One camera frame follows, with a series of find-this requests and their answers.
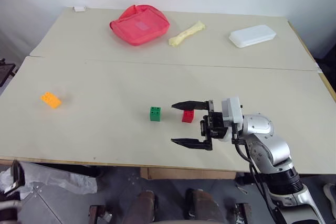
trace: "orange block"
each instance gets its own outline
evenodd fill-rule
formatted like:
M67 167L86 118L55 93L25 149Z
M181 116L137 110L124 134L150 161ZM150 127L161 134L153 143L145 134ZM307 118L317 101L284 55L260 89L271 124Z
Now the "orange block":
M62 104L61 100L59 100L54 94L50 92L46 92L44 95L42 95L41 100L47 103L53 109Z

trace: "white lid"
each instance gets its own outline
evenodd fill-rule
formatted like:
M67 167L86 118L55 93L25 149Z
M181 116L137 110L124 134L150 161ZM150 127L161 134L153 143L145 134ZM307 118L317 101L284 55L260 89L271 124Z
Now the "white lid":
M233 31L229 39L239 48L274 39L276 33L266 25Z

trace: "small white object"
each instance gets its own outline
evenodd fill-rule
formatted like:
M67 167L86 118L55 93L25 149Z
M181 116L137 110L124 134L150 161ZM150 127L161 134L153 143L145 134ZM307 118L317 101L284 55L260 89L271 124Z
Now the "small white object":
M320 66L315 62L316 68L317 68L317 73L323 73L322 69Z
M74 6L73 9L75 12L85 12L86 7L85 6Z
M275 31L266 25L252 26L233 31L229 39L239 48L251 46L260 42L274 39Z

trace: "red block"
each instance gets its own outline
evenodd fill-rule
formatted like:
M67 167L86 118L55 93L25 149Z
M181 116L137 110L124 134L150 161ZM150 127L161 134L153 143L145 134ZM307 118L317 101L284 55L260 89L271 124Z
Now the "red block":
M191 123L194 119L194 111L193 110L185 110L183 111L182 122Z

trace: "green block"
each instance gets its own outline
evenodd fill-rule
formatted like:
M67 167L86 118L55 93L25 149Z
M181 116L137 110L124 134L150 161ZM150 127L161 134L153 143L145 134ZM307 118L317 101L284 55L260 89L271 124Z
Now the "green block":
M149 117L151 121L159 122L161 115L161 108L160 107L151 107L151 111L149 113Z

